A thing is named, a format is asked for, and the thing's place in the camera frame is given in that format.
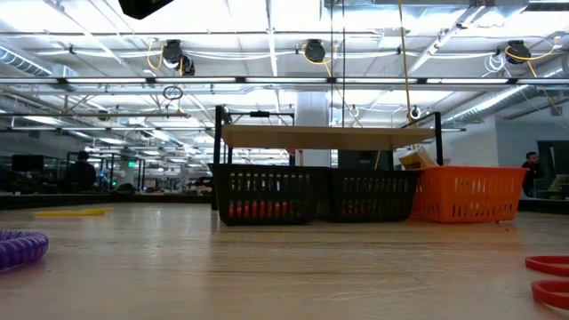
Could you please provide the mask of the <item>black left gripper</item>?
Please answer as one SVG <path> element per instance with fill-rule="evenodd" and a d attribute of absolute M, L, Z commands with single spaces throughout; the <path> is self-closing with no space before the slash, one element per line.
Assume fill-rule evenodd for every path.
<path fill-rule="evenodd" d="M 143 20 L 173 1 L 174 0 L 118 0 L 118 3 L 123 14 L 136 20 Z"/>

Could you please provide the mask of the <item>black plastic slotted basket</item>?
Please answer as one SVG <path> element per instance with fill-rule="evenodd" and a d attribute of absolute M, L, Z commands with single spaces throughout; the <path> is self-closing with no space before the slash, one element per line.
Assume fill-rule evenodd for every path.
<path fill-rule="evenodd" d="M 317 217 L 338 223 L 399 222 L 411 215 L 419 174 L 408 171 L 366 171 L 331 168 L 326 176 L 328 203 Z M 386 219 L 353 219 L 341 217 L 346 201 L 381 200 L 397 202 L 400 211 Z"/>
<path fill-rule="evenodd" d="M 228 226 L 307 224 L 328 203 L 327 168 L 213 164 L 211 170 L 219 217 Z M 279 220 L 230 218 L 234 201 L 286 201 L 291 209 Z"/>

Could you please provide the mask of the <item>yellow rubber band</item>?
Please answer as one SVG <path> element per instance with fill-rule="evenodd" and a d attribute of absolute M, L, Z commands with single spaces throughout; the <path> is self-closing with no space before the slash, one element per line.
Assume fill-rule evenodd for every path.
<path fill-rule="evenodd" d="M 40 211 L 35 212 L 36 217 L 95 217 L 104 216 L 111 212 L 111 208 L 96 208 L 83 210 L 60 210 L 60 211 Z"/>

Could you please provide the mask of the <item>purple spiral coil wristband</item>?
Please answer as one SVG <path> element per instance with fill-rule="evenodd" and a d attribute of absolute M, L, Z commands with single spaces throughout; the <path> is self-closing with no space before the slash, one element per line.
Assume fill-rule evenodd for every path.
<path fill-rule="evenodd" d="M 43 233 L 0 230 L 0 271 L 42 259 L 49 244 Z"/>

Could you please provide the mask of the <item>yellow crayon pack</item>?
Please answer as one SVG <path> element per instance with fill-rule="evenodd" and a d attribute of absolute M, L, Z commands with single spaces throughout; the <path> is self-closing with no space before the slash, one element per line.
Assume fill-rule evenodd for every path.
<path fill-rule="evenodd" d="M 438 163 L 431 157 L 424 147 L 410 150 L 398 158 L 406 170 L 425 169 L 437 167 Z"/>

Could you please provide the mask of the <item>orange plastic slotted basket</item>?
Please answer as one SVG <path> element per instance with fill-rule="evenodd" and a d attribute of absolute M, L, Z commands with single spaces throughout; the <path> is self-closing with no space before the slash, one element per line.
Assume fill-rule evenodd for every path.
<path fill-rule="evenodd" d="M 420 170 L 410 218 L 437 223 L 511 221 L 525 168 L 438 166 Z"/>

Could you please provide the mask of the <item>person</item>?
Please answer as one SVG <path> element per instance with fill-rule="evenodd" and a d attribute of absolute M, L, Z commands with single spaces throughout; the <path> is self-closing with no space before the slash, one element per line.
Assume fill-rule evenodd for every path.
<path fill-rule="evenodd" d="M 81 193 L 92 191 L 97 179 L 97 173 L 92 164 L 88 162 L 89 154 L 79 151 L 77 160 L 66 170 L 64 191 L 69 193 Z"/>
<path fill-rule="evenodd" d="M 526 196 L 533 197 L 534 181 L 544 177 L 539 155 L 534 151 L 528 152 L 525 155 L 525 162 L 522 164 L 522 167 L 526 169 L 523 181 L 523 191 Z"/>

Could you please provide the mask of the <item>black monitor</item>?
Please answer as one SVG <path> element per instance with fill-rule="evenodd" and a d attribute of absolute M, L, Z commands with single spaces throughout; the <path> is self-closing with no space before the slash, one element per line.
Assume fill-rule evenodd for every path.
<path fill-rule="evenodd" d="M 15 172 L 40 172 L 44 169 L 44 156 L 13 155 L 12 170 Z"/>

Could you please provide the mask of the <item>white column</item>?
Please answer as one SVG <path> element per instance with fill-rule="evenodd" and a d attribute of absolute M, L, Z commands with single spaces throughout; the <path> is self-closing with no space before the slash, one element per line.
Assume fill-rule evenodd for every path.
<path fill-rule="evenodd" d="M 325 92 L 297 92 L 295 107 L 296 126 L 328 126 L 330 109 Z M 329 149 L 303 149 L 297 153 L 297 164 L 328 167 L 331 164 Z"/>

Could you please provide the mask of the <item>wooden shelf riser black legs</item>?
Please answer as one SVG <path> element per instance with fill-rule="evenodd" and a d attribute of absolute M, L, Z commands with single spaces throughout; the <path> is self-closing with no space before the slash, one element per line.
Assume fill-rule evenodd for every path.
<path fill-rule="evenodd" d="M 444 163 L 441 114 L 434 112 L 434 127 L 417 128 L 421 120 L 399 128 L 353 128 L 290 125 L 238 125 L 224 107 L 215 108 L 213 161 L 220 162 L 222 145 L 232 148 L 340 149 L 394 151 L 433 138 L 436 159 Z"/>

